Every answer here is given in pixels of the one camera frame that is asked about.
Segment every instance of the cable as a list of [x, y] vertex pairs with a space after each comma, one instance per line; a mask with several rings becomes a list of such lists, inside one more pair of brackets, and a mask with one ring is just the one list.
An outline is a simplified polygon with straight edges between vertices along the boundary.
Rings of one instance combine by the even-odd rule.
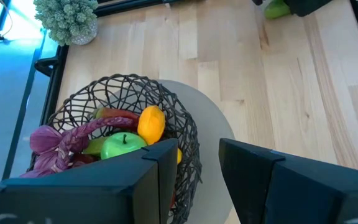
[[11, 13], [9, 13], [9, 9], [7, 8], [7, 6], [5, 5], [4, 1], [3, 0], [0, 0], [0, 3], [4, 6], [4, 9], [6, 10], [9, 18], [11, 19], [11, 26], [9, 27], [9, 29], [3, 33], [3, 34], [0, 34], [0, 40], [3, 40], [4, 39], [4, 36], [9, 33], [12, 29], [12, 26], [13, 26], [13, 20], [12, 20], [12, 16], [11, 16]]

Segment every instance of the floor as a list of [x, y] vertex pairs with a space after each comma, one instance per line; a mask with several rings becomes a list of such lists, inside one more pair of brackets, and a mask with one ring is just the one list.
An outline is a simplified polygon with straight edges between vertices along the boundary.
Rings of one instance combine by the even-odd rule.
[[[40, 25], [33, 18], [35, 7], [32, 5], [32, 0], [12, 0], [9, 8], [14, 21], [13, 27], [6, 36], [7, 40], [0, 42], [0, 181], [11, 146], [34, 50], [39, 47], [43, 37]], [[4, 30], [9, 28], [10, 23], [9, 18], [6, 19]], [[56, 44], [47, 42], [42, 56], [50, 57], [51, 54], [55, 54], [55, 51]], [[48, 77], [40, 73], [35, 74], [11, 177], [23, 174], [29, 166], [31, 157], [29, 135], [39, 125], [48, 83]]]
[[[59, 105], [114, 73], [199, 89], [237, 140], [358, 169], [358, 26], [349, 1], [274, 21], [245, 0], [100, 18], [92, 43], [70, 47]], [[238, 223], [234, 210], [226, 223]]]

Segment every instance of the white flower pot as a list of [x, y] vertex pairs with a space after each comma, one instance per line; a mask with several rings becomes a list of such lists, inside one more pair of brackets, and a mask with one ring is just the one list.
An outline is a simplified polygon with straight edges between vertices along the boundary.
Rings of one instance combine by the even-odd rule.
[[98, 33], [97, 20], [94, 20], [94, 22], [91, 22], [91, 24], [89, 25], [89, 28], [91, 29], [91, 34], [90, 35], [78, 35], [78, 36], [71, 38], [71, 41], [73, 42], [73, 44], [85, 45], [85, 44], [88, 44], [89, 42], [91, 42], [96, 37], [96, 34]]

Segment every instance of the red pepper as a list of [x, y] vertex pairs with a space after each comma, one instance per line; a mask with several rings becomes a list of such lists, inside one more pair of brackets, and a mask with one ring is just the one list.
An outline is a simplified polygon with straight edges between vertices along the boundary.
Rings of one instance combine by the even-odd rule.
[[127, 110], [113, 109], [113, 108], [99, 108], [93, 112], [93, 118], [115, 118], [115, 117], [123, 117], [130, 118], [137, 121], [139, 119], [139, 115], [134, 114]]
[[172, 195], [172, 198], [171, 198], [171, 205], [170, 205], [170, 208], [172, 208], [175, 204], [175, 195], [176, 195], [177, 191], [176, 190], [173, 190], [173, 195]]
[[73, 155], [72, 160], [73, 160], [72, 168], [74, 168], [74, 167], [79, 167], [79, 166], [82, 166], [85, 164], [90, 164], [92, 162], [96, 162], [98, 159], [91, 155], [76, 153]]

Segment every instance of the woven metal basket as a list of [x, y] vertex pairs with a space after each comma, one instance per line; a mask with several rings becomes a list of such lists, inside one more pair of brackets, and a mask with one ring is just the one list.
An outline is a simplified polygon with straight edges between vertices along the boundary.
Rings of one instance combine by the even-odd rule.
[[[158, 105], [165, 114], [166, 124], [162, 140], [177, 138], [183, 153], [182, 162], [177, 169], [175, 205], [171, 208], [171, 215], [172, 223], [185, 223], [193, 205], [197, 184], [201, 181], [200, 145], [196, 124], [176, 94], [147, 77], [115, 74], [91, 82], [71, 95], [63, 102], [63, 106], [49, 117], [48, 125], [62, 133], [90, 122], [94, 110], [100, 107], [141, 114], [149, 105]], [[119, 131], [123, 130], [106, 126], [94, 131], [89, 138], [110, 136]], [[33, 154], [29, 170], [32, 170], [36, 159], [37, 156]]]

